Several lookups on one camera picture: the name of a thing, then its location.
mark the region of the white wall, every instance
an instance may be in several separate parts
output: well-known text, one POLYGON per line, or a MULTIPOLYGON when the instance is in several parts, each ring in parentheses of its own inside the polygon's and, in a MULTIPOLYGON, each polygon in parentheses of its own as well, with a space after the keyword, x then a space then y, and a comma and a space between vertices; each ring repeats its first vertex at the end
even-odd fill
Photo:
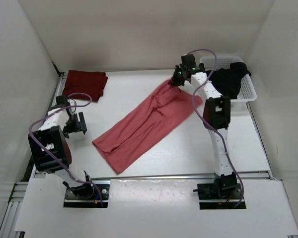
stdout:
POLYGON ((0 0, 0 225, 30 158, 28 127, 44 115, 57 75, 17 0, 0 0))
POLYGON ((275 1, 246 62, 258 96, 251 107, 298 224, 298 0, 275 1))
POLYGON ((173 68, 204 47, 243 55, 273 0, 20 0, 61 71, 173 68))

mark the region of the crumpled red fabric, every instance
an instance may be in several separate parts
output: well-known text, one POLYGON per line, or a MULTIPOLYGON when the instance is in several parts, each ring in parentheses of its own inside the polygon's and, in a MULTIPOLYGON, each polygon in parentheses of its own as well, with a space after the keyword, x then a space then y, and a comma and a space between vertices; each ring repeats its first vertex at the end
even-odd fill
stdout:
MULTIPOLYGON (((94 102, 98 102, 104 95, 104 88, 108 77, 104 72, 84 72, 70 70, 63 90, 63 95, 71 93, 86 93, 94 102)), ((88 100, 84 95, 73 95, 74 99, 88 100)))
MULTIPOLYGON (((120 174, 193 113, 192 95, 169 80, 111 129, 95 139, 101 156, 120 174)), ((197 105, 202 99, 196 96, 197 105)))

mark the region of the red cloth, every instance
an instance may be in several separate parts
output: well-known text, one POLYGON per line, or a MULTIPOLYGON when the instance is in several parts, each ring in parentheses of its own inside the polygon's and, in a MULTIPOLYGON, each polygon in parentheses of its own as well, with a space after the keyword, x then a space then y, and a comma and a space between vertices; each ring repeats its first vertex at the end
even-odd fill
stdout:
MULTIPOLYGON (((169 80, 157 87, 142 103, 92 143, 120 174, 193 112, 192 95, 169 80)), ((202 99, 196 96, 197 105, 202 99)))
MULTIPOLYGON (((97 102, 104 95, 104 88, 108 77, 104 72, 83 72, 70 70, 66 79, 63 95, 71 93, 86 93, 97 102)), ((83 95, 74 95, 74 99, 86 100, 83 95)))

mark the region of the white laundry basket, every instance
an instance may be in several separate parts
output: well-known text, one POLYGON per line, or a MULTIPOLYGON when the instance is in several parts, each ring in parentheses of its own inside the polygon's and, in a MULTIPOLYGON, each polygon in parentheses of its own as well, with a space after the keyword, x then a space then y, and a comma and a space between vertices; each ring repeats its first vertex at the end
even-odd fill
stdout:
MULTIPOLYGON (((215 65, 215 69, 229 68, 231 63, 243 62, 238 56, 218 56, 218 63, 215 65)), ((200 63, 204 64, 206 70, 212 70, 214 67, 215 59, 213 56, 207 56, 200 58, 200 63)), ((253 83, 250 76, 247 74, 242 78, 240 92, 237 99, 232 99, 232 103, 246 103, 254 101, 257 98, 253 83)))

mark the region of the purple cable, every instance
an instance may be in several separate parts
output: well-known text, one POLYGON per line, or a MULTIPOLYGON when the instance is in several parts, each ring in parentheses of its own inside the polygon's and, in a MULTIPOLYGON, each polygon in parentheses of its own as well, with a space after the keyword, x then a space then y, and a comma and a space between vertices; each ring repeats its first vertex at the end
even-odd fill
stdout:
POLYGON ((213 72, 215 71, 215 65, 217 65, 217 63, 218 63, 218 58, 217 58, 216 54, 215 54, 213 51, 210 51, 210 50, 207 50, 207 49, 198 49, 198 50, 194 50, 194 51, 189 52, 188 54, 192 54, 192 53, 197 52, 197 51, 207 51, 207 52, 212 53, 212 54, 214 55, 214 58, 215 58, 215 64, 214 64, 214 67, 213 67, 212 71, 210 72, 210 74, 209 74, 209 76, 208 76, 208 78, 207 78, 207 81, 205 81, 202 85, 200 85, 199 87, 197 87, 197 88, 194 90, 194 92, 193 92, 193 94, 192 94, 192 104, 193 104, 194 111, 196 112, 196 114, 198 115, 198 117, 203 121, 203 124, 205 125, 205 127, 206 127, 207 129, 211 130, 211 131, 214 131, 214 132, 215 132, 217 135, 219 135, 219 137, 222 139, 222 142, 223 142, 223 145, 224 145, 224 150, 225 150, 225 153, 226 153, 226 156, 227 156, 227 160, 228 160, 230 166, 232 167, 234 173, 236 174, 238 180, 240 181, 240 186, 241 186, 241 197, 240 197, 238 203, 234 206, 234 208, 236 208, 236 207, 239 206, 239 204, 242 202, 242 200, 243 200, 243 198, 244 198, 244 184, 243 184, 243 181, 242 181, 242 179, 240 178, 238 172, 236 171, 236 169, 235 169, 235 167, 233 166, 233 163, 232 163, 232 161, 231 161, 231 159, 230 159, 230 157, 229 157, 229 154, 228 154, 228 150, 227 150, 227 147, 226 147, 226 144, 225 144, 225 139, 224 139, 224 137, 223 137, 223 136, 221 135, 221 133, 219 133, 214 127, 212 127, 206 120, 204 120, 204 118, 201 116, 201 114, 200 114, 200 113, 198 112, 198 110, 197 110, 197 107, 196 107, 196 104, 195 104, 195 98, 194 98, 194 96, 195 96, 195 94, 197 93, 197 91, 198 91, 200 88, 202 88, 203 86, 205 86, 205 85, 208 83, 208 81, 209 81, 211 75, 212 75, 213 72))
POLYGON ((97 193, 98 193, 98 195, 99 195, 99 198, 100 198, 100 203, 101 203, 101 206, 103 207, 103 200, 102 200, 102 197, 101 197, 101 193, 100 193, 100 191, 99 191, 99 188, 97 187, 97 185, 96 184, 94 184, 92 181, 81 181, 81 180, 77 180, 73 175, 72 175, 72 173, 69 171, 69 169, 61 162, 61 160, 60 159, 58 159, 55 155, 53 155, 48 149, 46 149, 45 148, 45 146, 44 145, 42 145, 42 143, 34 136, 34 134, 33 134, 33 132, 32 132, 32 128, 33 128, 33 126, 34 125, 36 125, 37 123, 39 123, 39 122, 42 122, 42 121, 44 121, 44 120, 46 120, 47 118, 49 118, 49 117, 51 117, 53 114, 55 114, 55 113, 59 113, 60 111, 62 111, 62 110, 66 110, 66 109, 69 109, 69 108, 83 108, 83 107, 86 107, 86 106, 88 106, 89 104, 91 104, 91 102, 92 102, 92 98, 88 95, 88 94, 85 94, 85 93, 71 93, 71 94, 69 94, 69 97, 70 96, 73 96, 73 95, 84 95, 84 96, 87 96, 88 98, 89 98, 89 102, 88 103, 86 103, 86 104, 84 104, 84 105, 81 105, 81 106, 79 106, 79 105, 74 105, 74 106, 66 106, 66 107, 63 107, 63 108, 60 108, 60 109, 58 109, 58 110, 56 110, 55 112, 53 112, 53 113, 51 113, 51 114, 49 114, 49 115, 47 115, 46 117, 44 117, 44 118, 42 118, 42 119, 39 119, 39 120, 37 120, 37 121, 35 121, 34 123, 32 123, 31 124, 31 126, 29 127, 29 135, 31 136, 31 138, 35 141, 35 143, 37 143, 49 156, 51 156, 52 157, 52 159, 54 159, 68 174, 69 174, 69 176, 70 176, 70 178, 71 179, 73 179, 74 181, 76 181, 76 182, 78 182, 78 183, 82 183, 82 184, 90 184, 90 185, 92 185, 95 189, 96 189, 96 191, 97 191, 97 193))

